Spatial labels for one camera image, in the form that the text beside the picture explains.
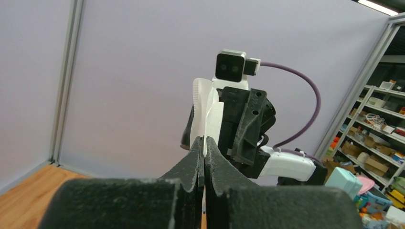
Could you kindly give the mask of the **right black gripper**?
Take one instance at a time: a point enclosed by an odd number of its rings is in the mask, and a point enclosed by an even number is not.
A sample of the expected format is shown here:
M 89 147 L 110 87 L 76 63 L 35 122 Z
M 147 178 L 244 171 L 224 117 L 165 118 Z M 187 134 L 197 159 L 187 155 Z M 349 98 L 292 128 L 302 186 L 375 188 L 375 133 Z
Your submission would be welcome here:
M 268 142 L 266 131 L 276 122 L 276 110 L 266 92 L 232 87 L 220 89 L 219 100 L 224 103 L 218 148 L 222 155 L 248 178 L 258 178 L 269 159 L 259 151 L 259 142 Z M 181 137 L 181 148 L 190 149 L 190 134 L 194 106 Z

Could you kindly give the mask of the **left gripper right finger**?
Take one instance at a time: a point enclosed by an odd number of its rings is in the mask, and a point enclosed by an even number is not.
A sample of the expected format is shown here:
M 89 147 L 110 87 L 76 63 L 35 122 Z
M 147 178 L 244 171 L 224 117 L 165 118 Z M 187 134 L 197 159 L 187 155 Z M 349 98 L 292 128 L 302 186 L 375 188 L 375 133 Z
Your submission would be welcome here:
M 361 229 L 355 204 L 325 186 L 260 186 L 205 140 L 206 217 L 210 229 Z

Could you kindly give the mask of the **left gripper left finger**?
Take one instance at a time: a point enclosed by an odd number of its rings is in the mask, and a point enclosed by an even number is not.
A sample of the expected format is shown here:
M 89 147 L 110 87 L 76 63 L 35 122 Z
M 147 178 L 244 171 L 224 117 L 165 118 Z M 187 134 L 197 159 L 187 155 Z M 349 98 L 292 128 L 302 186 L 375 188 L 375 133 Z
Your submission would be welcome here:
M 51 199 L 41 229 L 197 229 L 203 198 L 203 141 L 160 178 L 75 178 Z

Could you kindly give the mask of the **white paper coffee filter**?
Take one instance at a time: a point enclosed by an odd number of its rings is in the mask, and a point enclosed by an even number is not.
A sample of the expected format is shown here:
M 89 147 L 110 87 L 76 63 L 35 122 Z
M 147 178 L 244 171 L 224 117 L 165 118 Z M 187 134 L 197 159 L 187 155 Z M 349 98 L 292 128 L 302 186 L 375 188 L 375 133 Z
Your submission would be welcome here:
M 224 103 L 219 101 L 219 94 L 213 81 L 196 78 L 193 81 L 193 121 L 190 142 L 203 138 L 203 155 L 207 155 L 207 138 L 211 137 L 217 144 L 223 120 Z

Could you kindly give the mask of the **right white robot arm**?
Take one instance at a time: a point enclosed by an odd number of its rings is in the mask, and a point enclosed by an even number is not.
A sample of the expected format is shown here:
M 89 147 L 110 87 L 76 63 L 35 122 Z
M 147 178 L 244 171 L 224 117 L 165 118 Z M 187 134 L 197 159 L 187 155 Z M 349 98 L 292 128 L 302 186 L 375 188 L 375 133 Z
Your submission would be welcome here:
M 189 149 L 194 138 L 211 137 L 220 154 L 247 178 L 277 176 L 309 182 L 320 168 L 316 159 L 303 151 L 267 146 L 266 131 L 275 114 L 264 91 L 196 86 L 181 146 Z

